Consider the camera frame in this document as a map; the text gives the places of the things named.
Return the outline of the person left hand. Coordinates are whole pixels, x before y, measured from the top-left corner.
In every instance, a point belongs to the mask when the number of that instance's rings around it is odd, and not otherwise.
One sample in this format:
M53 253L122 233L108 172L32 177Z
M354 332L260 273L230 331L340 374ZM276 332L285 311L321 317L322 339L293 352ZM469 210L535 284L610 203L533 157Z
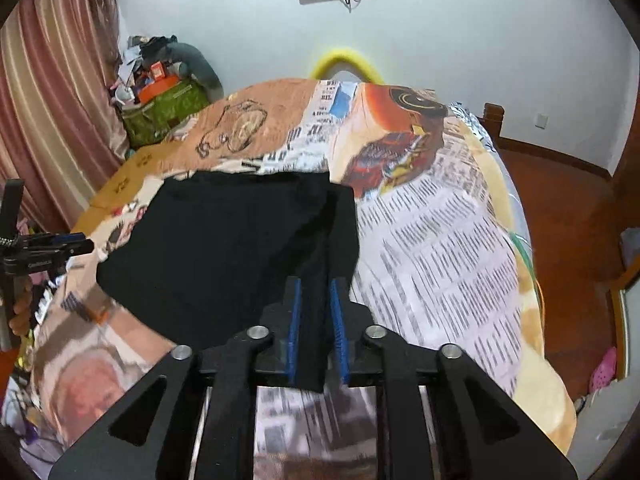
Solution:
M32 280L29 276L22 276L14 282L14 295L14 317L10 319L9 326L14 335L21 337L28 333L32 317Z

